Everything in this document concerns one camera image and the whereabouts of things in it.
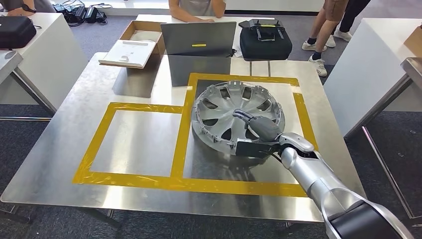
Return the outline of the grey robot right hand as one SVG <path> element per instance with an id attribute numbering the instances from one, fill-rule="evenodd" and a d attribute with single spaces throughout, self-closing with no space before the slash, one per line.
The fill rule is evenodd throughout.
<path id="1" fill-rule="evenodd" d="M 267 117 L 253 116 L 240 109 L 234 110 L 232 115 L 244 121 L 244 128 L 251 128 L 261 141 L 272 142 L 282 134 L 279 126 Z"/>

